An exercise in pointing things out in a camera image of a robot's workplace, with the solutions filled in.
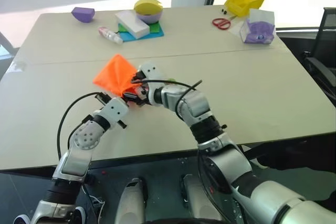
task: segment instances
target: black chair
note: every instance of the black chair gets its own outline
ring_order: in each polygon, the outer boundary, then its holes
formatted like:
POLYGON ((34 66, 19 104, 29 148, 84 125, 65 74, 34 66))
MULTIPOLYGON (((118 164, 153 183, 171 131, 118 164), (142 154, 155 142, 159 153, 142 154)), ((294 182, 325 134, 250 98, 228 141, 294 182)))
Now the black chair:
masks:
POLYGON ((336 106, 336 8, 324 8, 313 49, 303 58, 305 69, 336 106))

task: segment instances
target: sneaker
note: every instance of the sneaker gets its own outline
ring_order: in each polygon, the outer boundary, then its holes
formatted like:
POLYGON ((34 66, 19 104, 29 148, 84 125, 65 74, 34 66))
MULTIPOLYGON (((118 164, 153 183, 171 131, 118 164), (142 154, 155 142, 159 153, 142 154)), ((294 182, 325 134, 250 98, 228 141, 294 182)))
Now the sneaker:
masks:
POLYGON ((15 218, 13 224, 30 224, 30 219, 26 215, 19 215, 15 218))
POLYGON ((85 224, 86 214, 82 207, 76 207, 71 224, 85 224))

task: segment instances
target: orange bag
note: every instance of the orange bag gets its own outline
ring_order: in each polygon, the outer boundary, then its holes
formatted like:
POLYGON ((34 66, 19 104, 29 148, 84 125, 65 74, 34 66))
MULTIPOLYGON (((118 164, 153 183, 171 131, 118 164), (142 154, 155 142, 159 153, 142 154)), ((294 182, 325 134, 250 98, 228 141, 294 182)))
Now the orange bag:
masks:
POLYGON ((121 97, 126 91, 134 93, 134 88, 140 85, 131 83, 136 72, 134 66, 117 54, 94 78, 93 83, 121 97))

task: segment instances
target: yellow lid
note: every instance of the yellow lid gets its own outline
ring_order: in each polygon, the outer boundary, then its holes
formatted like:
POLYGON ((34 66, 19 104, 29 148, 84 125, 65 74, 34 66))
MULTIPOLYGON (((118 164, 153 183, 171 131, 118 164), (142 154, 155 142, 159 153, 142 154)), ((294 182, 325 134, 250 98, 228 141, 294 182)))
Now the yellow lid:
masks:
POLYGON ((141 15, 154 15, 162 11, 162 4, 157 0, 139 0, 134 10, 141 15))

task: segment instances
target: scissors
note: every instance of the scissors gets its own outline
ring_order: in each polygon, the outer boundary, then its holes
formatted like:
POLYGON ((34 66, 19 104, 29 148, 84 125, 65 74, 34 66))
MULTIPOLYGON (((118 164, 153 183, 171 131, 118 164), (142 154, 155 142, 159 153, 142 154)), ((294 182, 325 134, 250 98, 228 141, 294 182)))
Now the scissors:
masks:
POLYGON ((230 28, 231 26, 231 20, 233 20, 236 16, 233 16, 229 19, 226 19, 226 18, 215 18, 213 21, 212 21, 212 24, 214 26, 217 26, 218 29, 220 30, 227 30, 230 28))

